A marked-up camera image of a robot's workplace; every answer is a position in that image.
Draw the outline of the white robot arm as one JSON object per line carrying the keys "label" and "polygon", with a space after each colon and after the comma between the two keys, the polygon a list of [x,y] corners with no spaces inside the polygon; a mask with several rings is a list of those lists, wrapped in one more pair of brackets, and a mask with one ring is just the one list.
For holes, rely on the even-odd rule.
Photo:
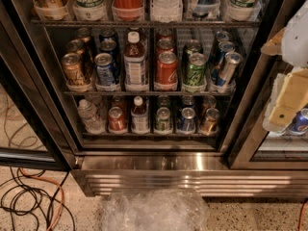
{"label": "white robot arm", "polygon": [[263,121],[265,130],[282,132],[308,104],[308,0],[286,27],[262,46],[261,52],[280,55],[284,63],[294,67],[290,73],[278,74],[274,80]]}

